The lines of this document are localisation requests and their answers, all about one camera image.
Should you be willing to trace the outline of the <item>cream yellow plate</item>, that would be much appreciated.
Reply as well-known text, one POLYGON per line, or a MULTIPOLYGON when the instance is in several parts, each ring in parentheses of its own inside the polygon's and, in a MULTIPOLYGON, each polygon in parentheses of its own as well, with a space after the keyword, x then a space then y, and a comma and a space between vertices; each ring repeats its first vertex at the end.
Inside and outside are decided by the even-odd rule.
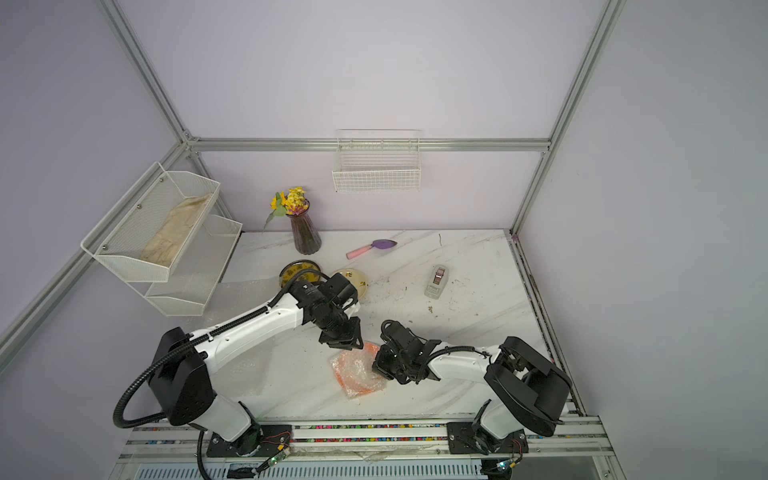
POLYGON ((354 268, 345 268, 339 269, 335 273, 344 276, 356 288, 359 300, 366 296, 369 282, 367 276, 362 271, 354 268))

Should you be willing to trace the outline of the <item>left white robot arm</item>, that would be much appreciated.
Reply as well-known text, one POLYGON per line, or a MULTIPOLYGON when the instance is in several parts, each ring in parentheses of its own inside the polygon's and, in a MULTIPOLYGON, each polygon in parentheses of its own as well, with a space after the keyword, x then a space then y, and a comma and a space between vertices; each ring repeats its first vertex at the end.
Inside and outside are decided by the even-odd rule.
POLYGON ((211 375, 272 337, 313 324, 319 342, 331 348, 363 347, 358 291, 341 274, 312 283, 298 278, 271 301, 222 325, 187 333, 173 328, 160 339, 153 358, 185 350, 156 367, 148 385, 163 417, 173 426, 194 425, 231 443, 257 436, 260 427, 249 410, 214 390, 211 375))

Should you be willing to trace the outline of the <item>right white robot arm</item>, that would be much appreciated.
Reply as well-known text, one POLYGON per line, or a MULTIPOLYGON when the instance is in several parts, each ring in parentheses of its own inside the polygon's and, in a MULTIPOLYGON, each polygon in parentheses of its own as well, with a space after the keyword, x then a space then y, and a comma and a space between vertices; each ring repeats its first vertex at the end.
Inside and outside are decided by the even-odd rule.
POLYGON ((382 323, 380 337, 373 370, 388 380, 401 385, 461 380, 490 389, 470 424, 478 444, 491 446, 521 430, 547 438, 561 424, 572 381, 519 337, 498 346, 450 345, 426 340, 395 320, 382 323))

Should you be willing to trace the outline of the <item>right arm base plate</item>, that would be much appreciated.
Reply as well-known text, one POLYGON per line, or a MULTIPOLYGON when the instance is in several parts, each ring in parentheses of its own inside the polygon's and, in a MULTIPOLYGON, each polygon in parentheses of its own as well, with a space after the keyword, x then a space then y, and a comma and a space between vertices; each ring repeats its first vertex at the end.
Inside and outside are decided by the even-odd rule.
POLYGON ((528 442, 523 430, 513 431, 502 439, 472 422, 449 422, 446 425, 451 454, 526 454, 528 442))

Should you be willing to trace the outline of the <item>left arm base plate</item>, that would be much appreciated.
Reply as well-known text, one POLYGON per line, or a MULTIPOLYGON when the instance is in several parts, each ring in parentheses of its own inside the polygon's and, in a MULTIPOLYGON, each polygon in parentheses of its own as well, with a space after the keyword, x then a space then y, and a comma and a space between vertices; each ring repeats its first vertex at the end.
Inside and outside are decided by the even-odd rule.
POLYGON ((206 456, 209 458, 271 458, 292 441, 293 427, 289 424, 260 424, 252 426, 232 442, 213 433, 206 456))

